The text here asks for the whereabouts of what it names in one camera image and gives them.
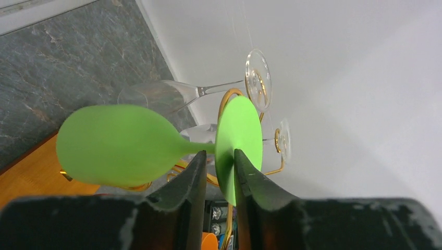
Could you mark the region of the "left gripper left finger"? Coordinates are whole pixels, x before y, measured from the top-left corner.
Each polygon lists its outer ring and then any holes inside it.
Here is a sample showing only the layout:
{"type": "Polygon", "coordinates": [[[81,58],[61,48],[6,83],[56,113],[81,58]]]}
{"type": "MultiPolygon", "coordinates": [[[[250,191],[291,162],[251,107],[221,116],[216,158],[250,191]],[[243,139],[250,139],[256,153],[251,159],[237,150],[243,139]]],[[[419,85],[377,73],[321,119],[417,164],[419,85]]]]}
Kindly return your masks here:
{"type": "Polygon", "coordinates": [[[1,249],[200,249],[206,152],[148,196],[28,196],[1,211],[1,249]]]}

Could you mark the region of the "orange plastic wine glass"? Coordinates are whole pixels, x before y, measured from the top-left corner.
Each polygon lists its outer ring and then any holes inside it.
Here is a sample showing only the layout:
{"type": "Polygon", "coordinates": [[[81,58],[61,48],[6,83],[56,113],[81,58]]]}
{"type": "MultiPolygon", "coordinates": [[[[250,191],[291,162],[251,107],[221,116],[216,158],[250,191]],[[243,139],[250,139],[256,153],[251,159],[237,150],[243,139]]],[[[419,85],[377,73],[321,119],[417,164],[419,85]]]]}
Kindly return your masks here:
{"type": "Polygon", "coordinates": [[[202,233],[201,250],[218,250],[218,239],[215,234],[202,233]]]}

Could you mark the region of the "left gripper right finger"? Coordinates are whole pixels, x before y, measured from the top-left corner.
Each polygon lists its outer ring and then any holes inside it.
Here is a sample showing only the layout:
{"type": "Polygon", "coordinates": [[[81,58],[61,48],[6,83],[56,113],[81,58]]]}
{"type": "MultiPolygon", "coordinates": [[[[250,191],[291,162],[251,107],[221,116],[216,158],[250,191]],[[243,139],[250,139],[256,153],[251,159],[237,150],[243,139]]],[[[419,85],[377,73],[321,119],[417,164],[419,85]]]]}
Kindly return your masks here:
{"type": "Polygon", "coordinates": [[[302,199],[234,152],[240,249],[441,249],[441,229],[410,198],[302,199]]]}

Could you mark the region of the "green plastic wine glass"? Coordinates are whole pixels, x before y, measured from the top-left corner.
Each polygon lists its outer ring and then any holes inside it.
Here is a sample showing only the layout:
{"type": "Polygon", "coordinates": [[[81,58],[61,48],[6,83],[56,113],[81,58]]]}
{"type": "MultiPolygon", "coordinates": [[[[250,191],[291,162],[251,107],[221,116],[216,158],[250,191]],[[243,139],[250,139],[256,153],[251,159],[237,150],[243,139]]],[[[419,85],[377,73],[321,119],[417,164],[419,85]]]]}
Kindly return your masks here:
{"type": "Polygon", "coordinates": [[[214,143],[191,142],[162,115],[130,104],[80,108],[63,122],[56,140],[58,161],[71,178],[120,188],[152,182],[182,157],[205,151],[215,157],[219,188],[231,204],[236,203],[237,149],[261,170],[262,127],[254,105],[244,96],[225,106],[214,143]]]}

